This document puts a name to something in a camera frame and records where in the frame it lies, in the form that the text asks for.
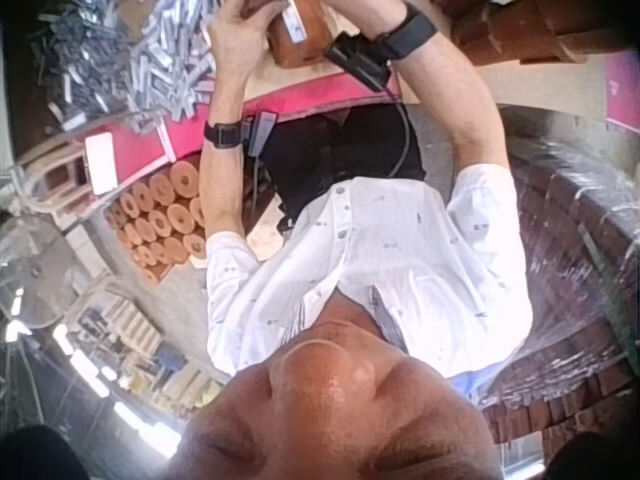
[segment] brown rolls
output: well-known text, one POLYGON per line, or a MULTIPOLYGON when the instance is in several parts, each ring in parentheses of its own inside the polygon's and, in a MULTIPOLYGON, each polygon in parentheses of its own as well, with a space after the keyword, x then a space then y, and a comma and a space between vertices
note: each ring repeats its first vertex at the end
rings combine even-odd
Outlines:
POLYGON ((171 258, 167 255, 167 250, 164 248, 164 245, 160 242, 153 242, 149 245, 149 249, 158 262, 164 265, 171 265, 173 263, 171 258))
POLYGON ((193 165, 197 157, 174 163, 169 170, 169 179, 175 191, 184 198, 193 198, 198 195, 199 178, 198 169, 193 165))
POLYGON ((159 263, 155 266, 147 266, 146 268, 144 268, 142 270, 142 276, 151 285, 156 286, 160 284, 162 279, 167 276, 170 270, 170 265, 163 265, 159 263))
POLYGON ((113 218, 116 221, 116 225, 118 225, 118 228, 124 227, 128 219, 127 219, 127 215, 124 213, 124 210, 122 210, 122 207, 120 206, 120 204, 117 202, 114 203, 113 205, 111 205, 109 210, 113 214, 113 218))
POLYGON ((176 201, 176 191, 169 180, 169 170, 158 172, 149 179, 151 196, 160 205, 168 207, 176 201))
POLYGON ((188 234, 195 230, 196 222, 189 211, 189 200, 182 199, 167 209, 167 218, 171 226, 179 233, 188 234))
POLYGON ((134 183, 133 187, 131 188, 131 195, 133 195, 133 198, 135 199, 141 211, 149 213, 151 210, 153 210, 155 200, 153 199, 153 196, 151 196, 149 187, 147 187, 144 182, 140 181, 134 183))
POLYGON ((131 261, 135 263, 138 267, 140 268, 145 267, 145 263, 142 261, 142 258, 140 258, 140 254, 136 249, 129 250, 129 258, 131 258, 131 261))
POLYGON ((167 207, 157 207, 149 214, 149 223, 158 236, 167 238, 171 236, 173 227, 167 218, 167 207))
POLYGON ((116 235, 118 237, 118 240, 120 241, 120 243, 126 248, 126 249, 131 249, 133 248, 133 244, 131 243, 131 239, 129 238, 129 235, 127 235, 127 232, 125 232, 124 230, 118 230, 116 232, 116 235))
POLYGON ((158 234, 146 218, 136 218, 134 225, 145 242, 153 243, 158 239, 158 234))
POLYGON ((135 245, 135 246, 142 245, 142 237, 138 233, 138 230, 133 225, 133 223, 127 223, 124 226, 124 233, 127 234, 127 237, 129 237, 129 240, 131 241, 132 245, 135 245))
POLYGON ((202 214, 202 204, 200 203, 200 197, 191 199, 189 204, 189 211, 193 219, 204 228, 204 215, 202 214))
POLYGON ((124 192, 120 195, 120 206, 130 218, 138 218, 140 216, 140 207, 138 207, 138 202, 136 202, 131 193, 124 192))
POLYGON ((140 245, 138 248, 138 255, 145 263, 145 265, 149 265, 151 267, 158 264, 158 259, 155 257, 151 249, 146 245, 140 245))
POLYGON ((184 235, 174 233, 169 238, 165 238, 162 241, 167 256, 175 263, 179 263, 181 265, 189 260, 189 252, 184 248, 184 244, 182 243, 183 238, 184 235))
POLYGON ((195 232, 185 235, 182 243, 191 255, 200 260, 206 260, 207 248, 203 229, 199 228, 195 232))
POLYGON ((113 215, 113 213, 111 213, 111 210, 109 210, 108 208, 105 209, 103 216, 107 222, 107 225, 109 225, 109 228, 111 228, 112 230, 118 230, 118 223, 116 222, 116 217, 113 215))

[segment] label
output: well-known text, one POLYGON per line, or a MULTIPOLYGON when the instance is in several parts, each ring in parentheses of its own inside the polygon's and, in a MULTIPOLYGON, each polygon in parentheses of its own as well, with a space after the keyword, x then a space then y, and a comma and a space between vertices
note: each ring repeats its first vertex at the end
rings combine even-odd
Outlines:
POLYGON ((282 18, 293 43, 301 43, 307 39, 307 31, 304 29, 298 7, 293 0, 289 0, 289 6, 282 12, 282 18))

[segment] brick wall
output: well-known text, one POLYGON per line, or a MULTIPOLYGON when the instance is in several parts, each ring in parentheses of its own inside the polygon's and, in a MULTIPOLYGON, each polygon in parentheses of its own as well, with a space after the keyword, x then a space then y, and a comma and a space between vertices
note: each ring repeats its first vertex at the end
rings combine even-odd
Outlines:
MULTIPOLYGON (((496 443, 542 431, 545 452, 555 453, 560 439, 571 437, 567 432, 583 431, 577 425, 604 408, 596 406, 634 382, 612 327, 611 289, 637 339, 637 199, 634 205, 613 169, 573 149, 522 139, 509 146, 534 325, 486 393, 493 405, 483 413, 496 443), (580 225, 608 264, 613 287, 603 281, 580 225)), ((611 402, 603 405, 619 404, 611 402)))

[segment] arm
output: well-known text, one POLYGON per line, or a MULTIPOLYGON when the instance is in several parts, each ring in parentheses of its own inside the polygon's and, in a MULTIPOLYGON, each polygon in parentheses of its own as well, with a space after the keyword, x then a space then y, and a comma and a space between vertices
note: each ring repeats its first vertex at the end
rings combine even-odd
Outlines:
MULTIPOLYGON (((369 39, 400 25, 400 0, 324 0, 369 39)), ((479 163, 509 168, 504 129, 489 89, 469 60, 437 33, 395 67, 426 110, 440 123, 456 151, 458 172, 479 163)))
MULTIPOLYGON (((209 124, 236 123, 242 119, 244 91, 249 76, 264 55, 266 31, 280 13, 282 2, 269 3, 251 18, 240 18, 244 0, 227 0, 210 27, 216 59, 216 90, 209 124)), ((219 150, 205 141, 200 159, 200 198, 207 238, 220 232, 244 237, 242 226, 242 147, 219 150)))

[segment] white shirt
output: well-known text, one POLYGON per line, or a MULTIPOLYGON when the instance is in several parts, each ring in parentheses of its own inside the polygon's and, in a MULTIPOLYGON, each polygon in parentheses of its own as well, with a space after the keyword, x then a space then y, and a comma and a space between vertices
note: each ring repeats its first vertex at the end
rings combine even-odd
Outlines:
POLYGON ((444 377, 503 362, 532 321, 516 201, 497 165, 463 170, 447 207, 423 182, 358 177, 311 202, 263 265, 241 236, 213 235, 215 367, 234 375, 262 362, 309 328, 336 288, 444 377))

